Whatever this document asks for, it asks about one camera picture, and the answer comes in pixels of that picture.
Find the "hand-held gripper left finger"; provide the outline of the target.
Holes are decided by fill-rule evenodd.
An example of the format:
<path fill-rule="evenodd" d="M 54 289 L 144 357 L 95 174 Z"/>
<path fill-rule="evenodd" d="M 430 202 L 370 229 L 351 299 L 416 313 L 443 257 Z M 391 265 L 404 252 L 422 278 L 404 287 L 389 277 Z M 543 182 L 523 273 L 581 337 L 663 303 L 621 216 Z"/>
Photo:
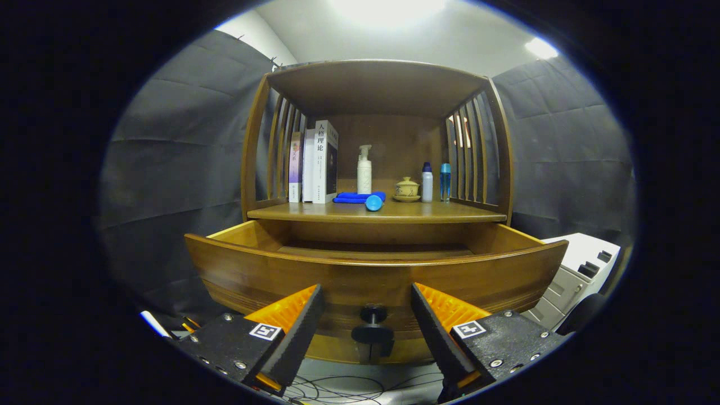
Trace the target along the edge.
<path fill-rule="evenodd" d="M 247 315 L 224 313 L 168 342 L 222 379 L 283 397 L 325 307 L 322 286 L 315 284 Z"/>

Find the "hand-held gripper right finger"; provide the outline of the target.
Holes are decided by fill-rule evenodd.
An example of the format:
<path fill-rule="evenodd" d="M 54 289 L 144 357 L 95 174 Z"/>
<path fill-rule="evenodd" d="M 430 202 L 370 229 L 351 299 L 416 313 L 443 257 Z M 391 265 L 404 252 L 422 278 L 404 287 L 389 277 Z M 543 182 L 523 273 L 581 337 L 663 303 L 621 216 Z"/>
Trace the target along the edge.
<path fill-rule="evenodd" d="M 565 341 L 517 311 L 489 313 L 421 283 L 412 284 L 411 308 L 442 372 L 442 394 L 471 394 L 509 379 Z"/>

